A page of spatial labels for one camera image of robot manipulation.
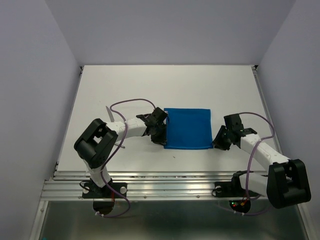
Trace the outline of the blue cloth napkin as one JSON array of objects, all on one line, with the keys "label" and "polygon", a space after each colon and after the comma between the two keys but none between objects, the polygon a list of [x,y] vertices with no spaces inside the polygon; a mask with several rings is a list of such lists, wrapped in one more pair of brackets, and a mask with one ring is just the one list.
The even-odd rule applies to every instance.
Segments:
[{"label": "blue cloth napkin", "polygon": [[165,108],[166,145],[170,150],[207,150],[213,147],[211,110]]}]

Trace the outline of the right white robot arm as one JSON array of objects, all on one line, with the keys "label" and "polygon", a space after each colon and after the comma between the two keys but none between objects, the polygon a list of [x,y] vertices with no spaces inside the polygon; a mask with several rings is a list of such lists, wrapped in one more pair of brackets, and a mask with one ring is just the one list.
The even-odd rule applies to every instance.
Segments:
[{"label": "right white robot arm", "polygon": [[237,171],[230,181],[215,182],[212,195],[217,198],[240,198],[230,206],[240,213],[247,213],[249,201],[266,197],[270,204],[281,209],[311,200],[311,190],[306,166],[300,159],[290,159],[265,142],[264,137],[244,127],[241,114],[224,117],[212,142],[215,149],[230,150],[232,145],[249,154],[247,169]]}]

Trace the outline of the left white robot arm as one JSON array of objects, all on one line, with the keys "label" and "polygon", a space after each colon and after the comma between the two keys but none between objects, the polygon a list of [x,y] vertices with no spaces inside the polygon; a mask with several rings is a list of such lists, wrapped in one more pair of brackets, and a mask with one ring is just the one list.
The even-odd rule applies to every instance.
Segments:
[{"label": "left white robot arm", "polygon": [[139,114],[134,118],[118,122],[104,122],[94,119],[74,143],[74,150],[84,161],[90,173],[90,180],[100,197],[111,193],[111,177],[106,161],[113,155],[112,149],[116,142],[123,143],[127,138],[150,136],[154,144],[165,146],[166,119],[168,114],[159,107],[152,113]]}]

